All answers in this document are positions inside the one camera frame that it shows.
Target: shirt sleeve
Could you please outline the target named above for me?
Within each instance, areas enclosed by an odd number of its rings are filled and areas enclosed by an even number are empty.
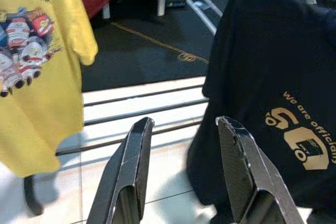
[[[90,65],[98,52],[88,15],[82,0],[57,0],[59,25],[66,39],[67,50],[79,57],[84,65]]]
[[[234,44],[234,18],[236,0],[229,0],[219,22],[211,49],[203,95],[216,101],[224,98],[224,83]]]

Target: yellow t-shirt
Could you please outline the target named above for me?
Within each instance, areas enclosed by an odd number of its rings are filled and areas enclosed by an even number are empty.
[[[97,50],[81,0],[0,0],[0,161],[19,177],[59,168],[83,127],[79,60]]]

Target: yellow line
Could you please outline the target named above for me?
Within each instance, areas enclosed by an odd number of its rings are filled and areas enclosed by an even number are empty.
[[[131,28],[125,27],[125,26],[120,25],[120,24],[115,23],[115,22],[112,22],[111,25],[116,26],[116,27],[118,27],[118,28],[120,28],[120,29],[122,29],[122,30],[128,31],[129,33],[138,35],[138,36],[140,36],[140,37],[142,37],[142,38],[144,38],[144,39],[147,39],[147,40],[149,40],[149,41],[151,41],[151,42],[153,42],[154,44],[157,44],[157,45],[159,45],[159,46],[162,46],[162,47],[168,48],[168,49],[170,49],[170,50],[179,52],[180,54],[178,55],[177,58],[178,58],[180,61],[192,62],[192,61],[195,61],[196,59],[198,59],[198,60],[202,61],[202,62],[205,63],[205,64],[209,64],[209,61],[208,61],[207,59],[204,59],[204,58],[201,57],[201,56],[197,56],[197,55],[194,55],[194,54],[189,54],[188,52],[183,51],[183,50],[180,49],[180,48],[176,48],[176,47],[173,47],[173,46],[168,45],[168,44],[166,44],[166,43],[160,42],[160,41],[158,41],[157,39],[154,39],[154,38],[152,38],[152,37],[150,37],[150,36],[147,36],[147,35],[145,35],[145,34],[142,34],[142,33],[138,32],[138,31],[134,31],[134,30],[131,29]]]

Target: white tile floor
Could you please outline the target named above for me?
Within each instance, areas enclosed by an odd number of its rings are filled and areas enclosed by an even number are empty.
[[[127,97],[179,87],[202,84],[204,78],[169,81],[144,86],[90,92],[85,103]],[[85,120],[158,108],[170,104],[202,99],[201,89],[192,89],[130,99],[113,104],[87,107]],[[155,130],[200,120],[206,104],[152,113]],[[123,138],[130,127],[143,116],[87,126],[81,134],[64,140],[59,150],[89,146]],[[142,224],[205,224],[215,215],[212,207],[197,201],[184,173],[185,154],[197,126],[152,137],[145,214]],[[101,174],[109,157],[118,148],[103,148],[60,157],[61,169],[36,177],[36,194],[45,210],[33,217],[23,198],[23,181],[0,164],[0,223],[86,223]],[[309,210],[303,210],[308,216]]]

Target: black carpet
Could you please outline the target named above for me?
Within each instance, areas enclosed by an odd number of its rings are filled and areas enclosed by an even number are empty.
[[[227,0],[213,1],[224,10]],[[167,9],[163,17],[156,16],[156,0],[112,0],[110,7],[110,22],[190,54],[209,58],[213,35],[188,6]],[[211,9],[204,12],[215,25],[218,24],[220,17]],[[101,13],[91,23],[99,53],[92,66],[83,68],[83,92],[206,74],[207,64],[204,62],[180,61],[178,52],[104,22]]]

